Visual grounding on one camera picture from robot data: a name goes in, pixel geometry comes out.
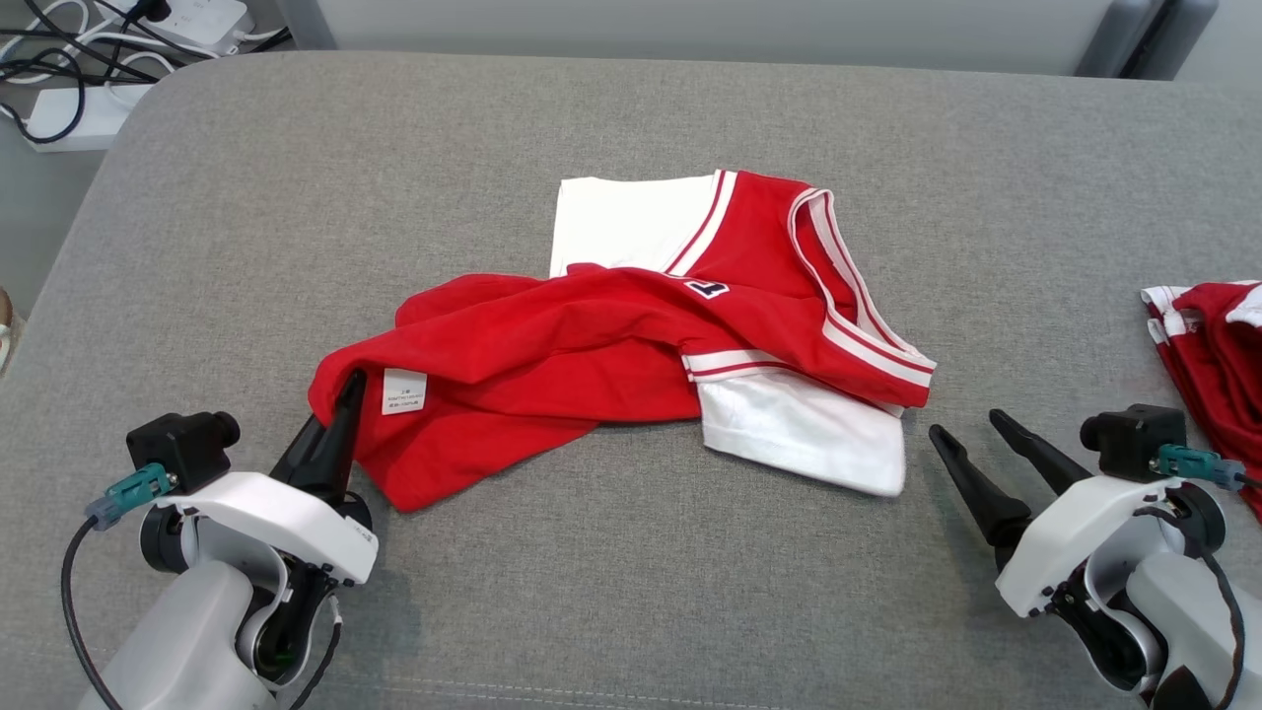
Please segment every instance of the black cable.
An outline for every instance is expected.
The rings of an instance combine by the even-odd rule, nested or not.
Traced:
[[[119,62],[111,63],[109,57],[106,57],[105,54],[97,52],[96,49],[92,49],[91,47],[83,44],[78,39],[76,39],[74,37],[72,37],[71,34],[68,34],[66,30],[63,30],[62,28],[57,26],[53,23],[53,20],[48,19],[48,15],[45,15],[44,11],[39,9],[39,5],[35,5],[35,0],[23,0],[23,1],[27,4],[27,8],[29,8],[30,11],[35,15],[35,18],[39,21],[44,23],[44,26],[47,26],[48,29],[50,29],[54,33],[57,33],[57,35],[61,37],[62,40],[64,40],[71,47],[78,49],[80,52],[87,54],[88,57],[92,57],[97,62],[101,62],[103,64],[115,67],[120,72],[127,72],[129,74],[131,74],[134,77],[149,79],[149,83],[158,83],[158,77],[151,76],[151,74],[146,74],[145,72],[141,72],[140,69],[133,69],[131,67],[129,67],[126,64],[122,64],[122,63],[119,63]]]
[[[50,29],[16,29],[16,28],[0,28],[0,34],[6,34],[10,37],[48,37],[52,39],[61,38],[59,34]]]
[[[124,18],[122,25],[119,28],[119,34],[127,34],[127,28],[131,26],[131,18]],[[114,45],[114,52],[110,53],[110,63],[114,64],[122,57],[122,42],[120,40]],[[105,76],[114,76],[114,67],[109,66],[105,68]]]
[[[43,59],[49,54],[61,54],[62,57],[66,57],[67,63],[71,67],[73,67],[76,72],[82,73],[78,62],[76,62],[74,57],[72,57],[71,53],[66,52],[64,49],[59,48],[44,49],[39,54],[35,54],[34,59],[37,61]],[[71,122],[66,127],[63,127],[62,130],[57,131],[53,135],[43,135],[43,136],[32,135],[30,131],[27,130],[27,122],[21,120],[21,117],[18,115],[18,111],[13,106],[9,106],[8,103],[0,103],[0,108],[9,111],[9,115],[13,116],[13,122],[18,126],[18,132],[20,132],[23,137],[25,137],[27,140],[35,144],[56,143],[69,135],[71,131],[73,131],[78,126],[78,122],[83,120],[83,107],[87,105],[87,83],[83,81],[82,76],[77,77],[74,83],[78,87],[78,106],[74,107],[74,117],[71,119]]]
[[[279,47],[280,44],[284,44],[284,43],[289,42],[293,38],[294,38],[293,33],[290,33],[289,28],[286,26],[286,28],[281,29],[280,32],[278,32],[276,34],[269,37],[268,39],[264,39],[262,44],[259,44],[257,47],[255,47],[254,49],[251,49],[249,53],[250,54],[255,54],[255,53],[259,53],[259,52],[266,52],[269,49]]]
[[[111,13],[114,13],[114,14],[119,15],[120,18],[125,18],[125,19],[126,19],[127,21],[133,21],[133,20],[138,19],[138,18],[131,18],[131,16],[130,16],[130,15],[129,15],[127,13],[124,13],[122,10],[120,10],[120,9],[115,8],[114,5],[111,5],[111,4],[106,3],[105,0],[93,0],[93,1],[95,1],[95,3],[97,4],[97,5],[101,5],[102,8],[105,8],[106,10],[110,10]],[[167,39],[165,37],[163,37],[163,35],[160,35],[160,34],[158,34],[156,32],[154,32],[154,30],[151,30],[151,29],[146,28],[145,25],[143,25],[143,24],[140,24],[140,23],[135,23],[135,21],[133,21],[133,25],[131,25],[131,28],[133,28],[133,29],[139,29],[140,32],[143,32],[143,33],[148,34],[149,37],[151,37],[151,38],[156,39],[158,42],[162,42],[162,43],[163,43],[163,44],[165,44],[167,47],[170,47],[170,48],[172,48],[172,49],[174,49],[175,52],[180,52],[180,53],[183,53],[183,54],[188,54],[189,57],[197,57],[198,59],[211,59],[211,58],[212,58],[212,57],[207,57],[206,54],[202,54],[202,53],[199,53],[199,52],[193,52],[193,50],[189,50],[189,49],[184,49],[184,48],[183,48],[183,47],[180,47],[179,44],[175,44],[174,42],[172,42],[172,40],[169,40],[169,39]]]
[[[1133,516],[1152,516],[1179,530],[1179,520],[1169,511],[1162,511],[1161,508],[1140,508]],[[1198,550],[1196,552],[1200,554],[1200,559],[1209,567],[1209,571],[1214,574],[1214,580],[1218,581],[1218,593],[1223,597],[1223,602],[1227,603],[1227,614],[1232,623],[1232,641],[1235,643],[1235,649],[1232,651],[1232,677],[1227,681],[1223,699],[1213,709],[1227,710],[1230,707],[1232,701],[1235,700],[1235,690],[1241,685],[1241,676],[1244,675],[1244,614],[1241,612],[1241,603],[1235,599],[1235,593],[1232,591],[1232,583],[1227,579],[1227,573],[1223,571],[1218,560],[1208,550]]]
[[[1232,591],[1232,584],[1227,581],[1227,573],[1223,571],[1218,560],[1214,560],[1214,556],[1208,551],[1203,552],[1200,559],[1205,561],[1209,571],[1214,573],[1214,579],[1218,580],[1218,591],[1222,593],[1223,602],[1227,602],[1227,612],[1232,617],[1232,638],[1235,639],[1235,651],[1232,652],[1232,677],[1227,681],[1223,699],[1214,706],[1214,710],[1227,710],[1235,700],[1235,689],[1239,687],[1241,676],[1244,673],[1244,615],[1241,613],[1239,602],[1235,600],[1235,593]]]
[[[32,62],[30,59],[15,59],[11,62],[0,62],[0,81],[9,77],[29,74],[29,73],[45,73],[66,78],[83,78],[90,86],[100,86],[106,81],[114,81],[116,83],[145,83],[149,82],[143,78],[135,77],[105,77],[101,74],[90,74],[83,72],[77,72],[74,69],[63,67],[61,64],[53,64],[50,62]]]
[[[337,642],[339,641],[342,641],[341,619],[333,622],[333,637],[328,639],[328,649],[324,651],[324,658],[321,660],[319,667],[316,668],[316,675],[312,676],[312,680],[307,681],[307,687],[304,687],[303,692],[298,695],[298,700],[289,706],[289,710],[298,710],[304,702],[307,702],[307,699],[310,697],[312,691],[316,690],[321,678],[324,677],[324,671],[328,671],[329,663],[333,662],[333,651],[337,648]]]
[[[120,45],[122,45],[122,47],[125,47],[127,49],[136,49],[136,50],[140,50],[140,52],[148,50],[146,48],[140,47],[138,44],[131,44],[129,42],[122,42],[122,40],[119,40],[119,39],[115,39],[115,40],[111,40],[111,42],[116,42],[116,43],[119,43]],[[170,62],[172,66],[175,67],[175,68],[183,68],[184,66],[187,66],[187,64],[184,64],[183,62],[180,62],[178,59],[168,58],[167,61]],[[86,72],[82,72],[82,71],[68,68],[67,66],[54,64],[52,62],[43,62],[43,61],[33,59],[33,58],[8,59],[5,62],[0,62],[0,81],[4,81],[6,78],[9,78],[9,77],[20,76],[20,74],[24,74],[24,73],[35,73],[35,72],[47,73],[47,74],[52,74],[52,76],[59,76],[59,77],[68,77],[68,78],[82,77],[83,81],[86,81],[90,84],[101,84],[101,83],[103,83],[106,81],[112,81],[115,83],[153,83],[153,82],[150,82],[148,79],[143,79],[143,78],[120,77],[120,76],[114,76],[114,74],[110,74],[110,73],[106,73],[106,74],[90,74],[90,73],[86,73]]]
[[[110,694],[110,689],[105,687],[105,680],[101,678],[101,673],[92,665],[92,658],[83,644],[83,634],[78,631],[78,619],[74,617],[74,603],[71,599],[71,570],[74,567],[74,554],[78,552],[83,538],[87,537],[87,533],[95,526],[96,516],[83,521],[74,537],[71,538],[69,546],[66,547],[66,557],[62,559],[62,615],[66,617],[66,631],[71,634],[71,646],[74,647],[74,656],[80,660],[80,665],[83,666],[83,672],[87,673],[88,682],[96,689],[96,694],[101,696],[101,701],[105,702],[109,710],[122,710],[117,699]]]

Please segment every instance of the wall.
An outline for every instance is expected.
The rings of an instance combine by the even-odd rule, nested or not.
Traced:
[[[1071,73],[1108,0],[319,0],[342,49]]]
[[[1218,11],[1175,81],[1215,81],[1262,90],[1262,0],[1219,0]]]

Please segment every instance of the teal connector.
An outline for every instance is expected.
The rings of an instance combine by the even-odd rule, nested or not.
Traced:
[[[167,469],[160,464],[149,464],[105,489],[105,497],[93,501],[83,513],[95,517],[95,528],[103,531],[114,527],[129,511],[146,506],[174,488],[175,482]]]
[[[1186,446],[1167,444],[1159,449],[1157,472],[1166,477],[1209,482],[1232,492],[1244,488],[1244,464]]]

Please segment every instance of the folded red clothing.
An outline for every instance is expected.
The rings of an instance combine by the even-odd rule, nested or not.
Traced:
[[[1148,333],[1214,449],[1262,479],[1262,282],[1157,285]],[[1262,491],[1241,496],[1262,521]]]

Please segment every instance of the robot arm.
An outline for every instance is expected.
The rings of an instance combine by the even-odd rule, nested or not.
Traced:
[[[101,673],[117,706],[274,710],[303,675],[329,604],[334,643],[305,699],[339,634],[333,593],[366,583],[377,555],[367,507],[346,488],[365,386],[353,375],[329,426],[312,417],[270,475],[228,473],[225,449],[240,435],[223,414],[168,415],[127,436],[139,479],[111,488],[90,516],[109,527],[151,498],[141,552],[178,576]],[[115,706],[96,691],[80,704],[101,707]]]
[[[1127,580],[1126,591],[1135,608],[1166,639],[1169,649],[1161,692],[1152,709],[1213,707],[1209,699],[1219,699],[1227,690],[1235,653],[1230,615],[1214,574],[1204,562],[1164,552],[1140,562]],[[1243,590],[1233,594],[1244,638],[1262,638],[1262,603]],[[1262,656],[1252,649],[1244,653],[1230,706],[1262,707]]]
[[[1238,464],[1185,449],[1182,414],[1160,407],[1133,406],[1083,425],[1083,444],[1100,453],[1106,475],[1000,410],[991,422],[1059,496],[1037,517],[973,467],[946,430],[934,426],[929,436],[994,547],[996,586],[1008,607],[1020,617],[1064,619],[1097,672],[1150,707],[1262,706],[1262,656],[1251,661],[1248,634],[1232,628],[1241,619],[1244,631],[1262,632],[1262,608],[1248,594],[1233,595],[1213,559],[1225,537],[1218,504],[1172,475],[1181,468],[1238,489]],[[1229,613],[1228,598],[1239,614]]]

